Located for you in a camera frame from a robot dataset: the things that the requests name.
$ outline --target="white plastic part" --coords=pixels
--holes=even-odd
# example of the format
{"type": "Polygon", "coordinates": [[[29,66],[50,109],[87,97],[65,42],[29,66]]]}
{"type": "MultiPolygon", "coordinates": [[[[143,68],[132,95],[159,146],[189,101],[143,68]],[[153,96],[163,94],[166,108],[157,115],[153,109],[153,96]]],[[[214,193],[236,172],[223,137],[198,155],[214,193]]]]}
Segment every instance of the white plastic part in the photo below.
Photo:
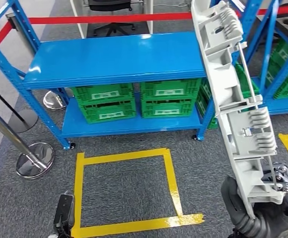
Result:
{"type": "Polygon", "coordinates": [[[246,43],[240,43],[243,32],[238,17],[224,1],[207,9],[209,2],[192,1],[193,26],[240,195],[254,219],[252,203],[283,202],[284,193],[274,189],[275,179],[275,184],[261,180],[261,160],[271,161],[270,156],[277,154],[277,144],[268,108],[258,108],[262,97],[254,94],[242,51],[246,43]],[[232,64],[231,53],[235,51],[240,52],[250,98],[243,98],[232,64]]]}

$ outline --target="stanchion post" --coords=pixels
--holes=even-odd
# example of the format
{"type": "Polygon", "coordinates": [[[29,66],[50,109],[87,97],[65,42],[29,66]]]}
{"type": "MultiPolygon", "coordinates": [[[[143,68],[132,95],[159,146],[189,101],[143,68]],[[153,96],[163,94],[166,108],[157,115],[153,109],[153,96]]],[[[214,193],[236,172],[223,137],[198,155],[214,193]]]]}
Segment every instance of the stanchion post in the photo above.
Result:
{"type": "Polygon", "coordinates": [[[0,132],[6,136],[21,154],[17,162],[17,173],[26,179],[39,178],[49,170],[54,162],[54,150],[46,143],[28,147],[20,137],[0,117],[0,132]]]}

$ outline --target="lower shelf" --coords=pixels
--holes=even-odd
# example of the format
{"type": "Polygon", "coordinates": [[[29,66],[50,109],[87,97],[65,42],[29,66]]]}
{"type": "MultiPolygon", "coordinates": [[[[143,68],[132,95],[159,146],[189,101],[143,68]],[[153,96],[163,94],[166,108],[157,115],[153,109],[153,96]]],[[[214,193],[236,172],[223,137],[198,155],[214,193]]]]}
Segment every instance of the lower shelf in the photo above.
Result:
{"type": "Polygon", "coordinates": [[[270,115],[288,114],[288,98],[271,99],[264,102],[262,107],[268,106],[270,115]]]}
{"type": "Polygon", "coordinates": [[[144,119],[141,116],[139,97],[136,97],[137,113],[135,118],[107,121],[88,124],[85,121],[75,98],[71,98],[67,108],[62,126],[62,136],[82,137],[98,135],[119,135],[142,132],[171,131],[198,129],[202,125],[197,109],[194,108],[190,117],[178,118],[151,118],[144,119]]]}

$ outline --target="shelf caster wheel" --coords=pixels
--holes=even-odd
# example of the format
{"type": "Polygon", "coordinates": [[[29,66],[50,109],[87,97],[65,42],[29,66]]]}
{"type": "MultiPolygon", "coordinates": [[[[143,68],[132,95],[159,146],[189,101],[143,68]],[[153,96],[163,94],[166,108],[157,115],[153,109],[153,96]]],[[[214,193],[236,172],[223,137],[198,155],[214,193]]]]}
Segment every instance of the shelf caster wheel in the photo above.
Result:
{"type": "Polygon", "coordinates": [[[70,150],[73,150],[74,148],[76,148],[76,143],[70,143],[70,150]]]}

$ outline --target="shelf leg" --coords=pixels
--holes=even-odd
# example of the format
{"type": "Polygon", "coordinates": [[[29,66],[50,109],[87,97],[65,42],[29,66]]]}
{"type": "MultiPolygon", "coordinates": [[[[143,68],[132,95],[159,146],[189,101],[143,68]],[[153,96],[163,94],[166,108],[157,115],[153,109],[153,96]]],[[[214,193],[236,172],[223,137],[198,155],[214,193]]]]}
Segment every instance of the shelf leg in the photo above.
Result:
{"type": "Polygon", "coordinates": [[[207,109],[206,110],[206,113],[203,118],[203,121],[201,123],[203,126],[197,134],[197,140],[203,140],[206,130],[207,130],[208,125],[209,125],[214,113],[215,107],[213,104],[213,99],[212,97],[208,103],[207,109]]]}
{"type": "Polygon", "coordinates": [[[11,65],[0,51],[0,70],[4,73],[14,87],[24,98],[32,109],[33,109],[41,120],[42,120],[54,137],[61,143],[64,149],[70,149],[70,143],[61,136],[61,131],[55,125],[49,115],[35,98],[30,90],[27,90],[23,86],[23,80],[20,78],[17,72],[11,65]]]}

